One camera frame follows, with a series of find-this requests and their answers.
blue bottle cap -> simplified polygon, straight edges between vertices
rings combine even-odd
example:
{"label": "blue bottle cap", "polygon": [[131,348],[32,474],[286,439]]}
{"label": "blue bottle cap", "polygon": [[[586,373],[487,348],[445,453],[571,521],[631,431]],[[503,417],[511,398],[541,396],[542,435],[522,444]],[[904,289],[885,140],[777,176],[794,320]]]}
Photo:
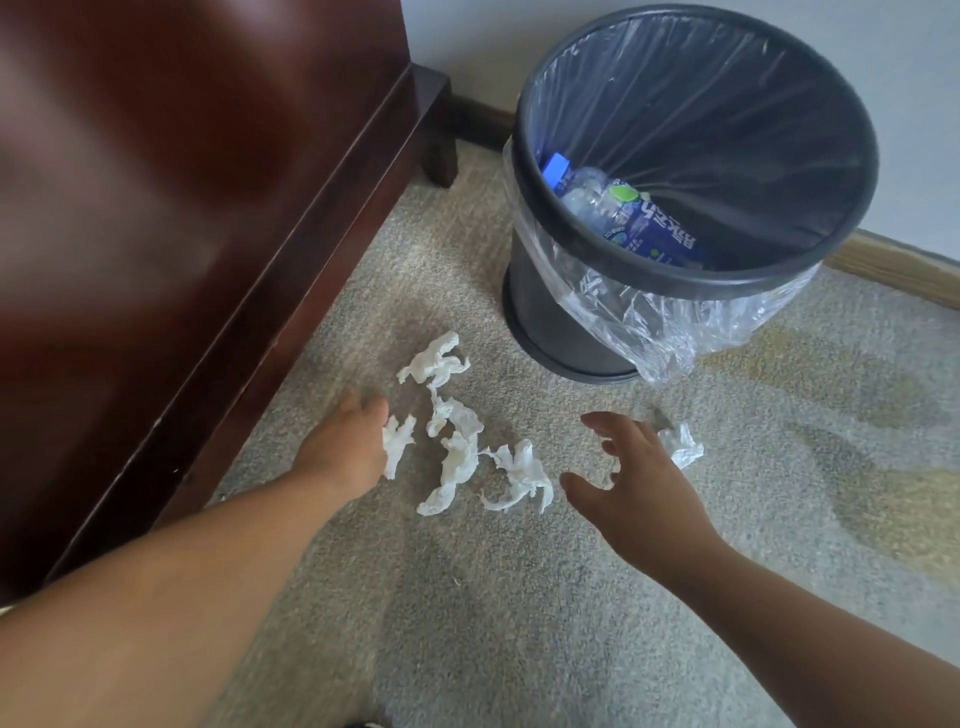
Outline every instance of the blue bottle cap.
{"label": "blue bottle cap", "polygon": [[570,160],[563,155],[554,153],[546,166],[543,167],[543,181],[546,182],[546,186],[550,189],[556,189],[569,168]]}

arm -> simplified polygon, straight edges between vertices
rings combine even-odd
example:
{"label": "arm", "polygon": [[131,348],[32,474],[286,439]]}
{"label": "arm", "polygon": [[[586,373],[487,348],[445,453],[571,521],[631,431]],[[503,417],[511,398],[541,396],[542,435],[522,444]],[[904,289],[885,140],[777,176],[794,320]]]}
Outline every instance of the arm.
{"label": "arm", "polygon": [[316,532],[383,473],[387,403],[348,393],[289,473],[138,539],[0,618],[0,725],[200,722]]}
{"label": "arm", "polygon": [[583,421],[608,438],[620,472],[609,491],[565,473],[570,503],[696,612],[797,725],[960,724],[960,669],[727,546],[648,424],[609,412]]}

white tissue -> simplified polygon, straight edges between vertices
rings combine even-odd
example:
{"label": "white tissue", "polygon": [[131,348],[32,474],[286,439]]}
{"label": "white tissue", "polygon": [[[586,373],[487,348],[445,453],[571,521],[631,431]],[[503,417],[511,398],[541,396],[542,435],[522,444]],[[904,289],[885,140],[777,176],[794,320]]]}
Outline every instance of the white tissue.
{"label": "white tissue", "polygon": [[703,444],[693,441],[687,423],[680,423],[680,426],[674,429],[662,429],[657,436],[670,453],[670,459],[681,470],[704,455]]}
{"label": "white tissue", "polygon": [[383,476],[387,480],[393,480],[396,477],[396,465],[403,457],[403,450],[414,442],[414,425],[417,424],[417,418],[413,415],[407,415],[403,426],[397,428],[399,423],[396,417],[390,416],[386,425],[383,427],[383,448],[387,451],[387,467],[383,469]]}
{"label": "white tissue", "polygon": [[456,356],[444,356],[459,343],[460,334],[448,331],[439,339],[431,341],[425,351],[414,356],[410,366],[397,372],[396,378],[402,384],[408,376],[413,375],[417,384],[423,384],[433,377],[427,386],[432,392],[436,392],[450,381],[450,375],[458,375],[470,368],[469,359],[460,361]]}
{"label": "white tissue", "polygon": [[477,469],[480,458],[477,453],[477,437],[465,438],[460,430],[454,430],[440,444],[446,448],[444,467],[440,473],[440,488],[417,506],[421,516],[436,516],[450,507],[457,495],[457,486],[466,483]]}
{"label": "white tissue", "polygon": [[480,494],[487,510],[504,511],[519,503],[524,496],[533,497],[538,488],[543,489],[541,513],[553,502],[553,483],[546,476],[543,463],[534,457],[534,445],[529,440],[520,440],[516,444],[516,455],[511,455],[509,445],[501,446],[496,452],[486,448],[480,454],[493,458],[496,467],[506,471],[510,480],[510,494],[506,500],[490,502]]}
{"label": "white tissue", "polygon": [[452,397],[444,400],[434,390],[430,390],[430,400],[433,402],[433,417],[426,425],[426,433],[430,437],[436,437],[440,431],[446,427],[446,421],[450,420],[453,426],[460,431],[464,439],[473,439],[476,441],[477,435],[483,432],[483,423],[477,417],[477,413],[467,407],[459,400]]}

trash can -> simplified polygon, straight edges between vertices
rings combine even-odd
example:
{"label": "trash can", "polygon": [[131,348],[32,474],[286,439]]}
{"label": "trash can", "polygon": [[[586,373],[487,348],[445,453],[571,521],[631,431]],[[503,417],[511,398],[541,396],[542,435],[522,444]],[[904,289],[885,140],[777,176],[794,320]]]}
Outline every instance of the trash can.
{"label": "trash can", "polygon": [[[592,231],[544,179],[558,153],[642,190],[707,262],[667,265]],[[688,5],[607,15],[554,48],[504,160],[507,323],[540,364],[595,383],[664,383],[745,343],[859,223],[878,165],[832,65],[767,23]]]}

wooden furniture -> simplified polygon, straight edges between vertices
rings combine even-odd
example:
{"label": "wooden furniture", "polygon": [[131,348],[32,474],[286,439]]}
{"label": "wooden furniture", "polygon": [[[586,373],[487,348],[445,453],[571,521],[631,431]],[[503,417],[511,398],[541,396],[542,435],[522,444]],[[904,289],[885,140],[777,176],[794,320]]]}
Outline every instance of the wooden furniture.
{"label": "wooden furniture", "polygon": [[396,199],[399,0],[0,10],[0,605],[201,508]]}

